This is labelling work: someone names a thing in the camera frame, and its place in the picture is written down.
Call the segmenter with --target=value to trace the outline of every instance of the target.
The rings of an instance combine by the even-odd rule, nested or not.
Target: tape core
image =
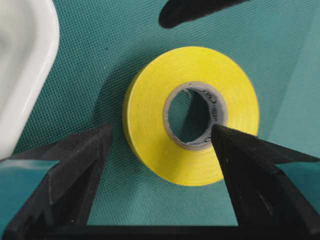
[[[172,132],[169,124],[169,108],[172,103],[172,100],[175,96],[183,90],[193,90],[197,92],[203,100],[206,101],[209,110],[209,122],[206,130],[201,136],[197,139],[189,142],[181,141],[174,133]],[[198,151],[206,149],[211,144],[211,129],[214,124],[225,125],[228,120],[228,109],[226,102],[223,96],[209,84],[199,82],[199,81],[190,81],[186,82],[177,88],[175,88],[172,93],[167,98],[164,110],[163,110],[163,122],[164,127],[170,138],[179,146],[184,149]]]

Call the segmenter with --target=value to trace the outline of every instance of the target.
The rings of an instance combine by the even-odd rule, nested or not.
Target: white plastic container
[[[52,0],[0,0],[0,159],[12,154],[54,63]]]

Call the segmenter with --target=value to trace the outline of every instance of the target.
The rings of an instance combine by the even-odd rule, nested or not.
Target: yellow tape roll
[[[168,107],[183,89],[202,95],[210,109],[208,131],[189,143],[179,141],[168,124]],[[259,107],[242,69],[227,56],[204,47],[168,51],[142,69],[129,86],[123,127],[136,156],[155,174],[184,186],[223,179],[210,143],[214,123],[256,135]]]

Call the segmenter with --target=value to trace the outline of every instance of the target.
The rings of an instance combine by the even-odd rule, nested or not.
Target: green cloth
[[[320,8],[292,73],[269,141],[320,158]]]
[[[289,162],[276,166],[284,171],[320,215],[320,162]]]
[[[267,140],[319,7],[318,0],[251,0],[163,29],[158,17],[165,3],[54,0],[59,52],[15,152],[112,124],[112,149],[89,224],[236,225],[224,181],[175,185],[135,157],[122,128],[126,89],[141,68],[166,51],[183,46],[215,49],[234,59],[251,79],[260,107],[258,134]],[[172,113],[185,116],[179,111],[190,102],[176,103],[182,105]]]
[[[58,161],[4,160],[0,162],[0,239],[8,223],[28,200],[48,170]]]

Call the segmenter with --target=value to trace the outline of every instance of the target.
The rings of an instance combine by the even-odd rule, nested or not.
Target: black object
[[[320,216],[275,166],[320,159],[217,124],[211,140],[239,226],[86,226],[111,140],[111,128],[104,126],[13,156],[61,162],[9,223],[3,239],[98,240],[127,234],[320,237]]]
[[[211,137],[240,227],[277,226],[320,237],[320,216],[275,166],[319,158],[218,124]]]
[[[173,28],[249,0],[169,0],[159,16],[163,28]]]
[[[44,226],[86,225],[111,143],[111,126],[105,125],[10,157],[60,162],[8,224],[3,239],[23,240]]]

